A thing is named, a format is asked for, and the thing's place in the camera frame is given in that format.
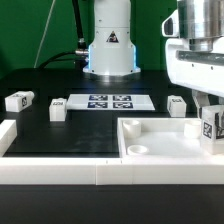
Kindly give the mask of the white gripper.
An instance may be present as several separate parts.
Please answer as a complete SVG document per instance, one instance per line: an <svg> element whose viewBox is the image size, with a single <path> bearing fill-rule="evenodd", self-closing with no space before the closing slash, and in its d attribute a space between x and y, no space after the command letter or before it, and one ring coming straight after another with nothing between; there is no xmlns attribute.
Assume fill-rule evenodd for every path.
<svg viewBox="0 0 224 224"><path fill-rule="evenodd" d="M162 35L167 37L168 77L173 84L194 89L192 98L201 118L202 108L210 105L208 94L224 98L224 37L213 42L212 52L190 51L189 41L180 38L178 10L162 23Z"/></svg>

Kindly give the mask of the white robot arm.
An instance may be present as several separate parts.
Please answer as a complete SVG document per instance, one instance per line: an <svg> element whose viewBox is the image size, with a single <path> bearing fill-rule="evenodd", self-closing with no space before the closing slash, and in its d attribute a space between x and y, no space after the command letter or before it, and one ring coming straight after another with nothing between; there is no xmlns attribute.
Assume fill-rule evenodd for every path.
<svg viewBox="0 0 224 224"><path fill-rule="evenodd" d="M174 84L192 90L195 104L210 94L224 104L224 0L176 0L162 23L167 73ZM140 71L130 40L130 0L94 0L95 37L87 49L87 74L108 81Z"/></svg>

